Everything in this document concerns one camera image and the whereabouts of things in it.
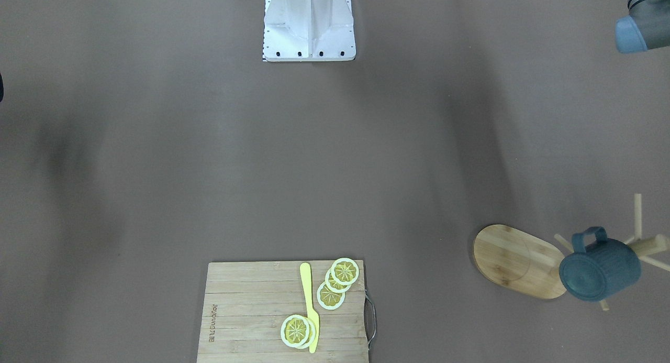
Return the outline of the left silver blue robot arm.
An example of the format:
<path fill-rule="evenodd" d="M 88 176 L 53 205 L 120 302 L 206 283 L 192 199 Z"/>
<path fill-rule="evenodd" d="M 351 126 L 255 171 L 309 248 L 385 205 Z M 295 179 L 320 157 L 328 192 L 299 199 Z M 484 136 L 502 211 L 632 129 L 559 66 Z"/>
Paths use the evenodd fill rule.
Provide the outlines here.
<path fill-rule="evenodd" d="M 615 24 L 620 53 L 646 52 L 669 46 L 669 0 L 627 0 L 628 15 Z"/>

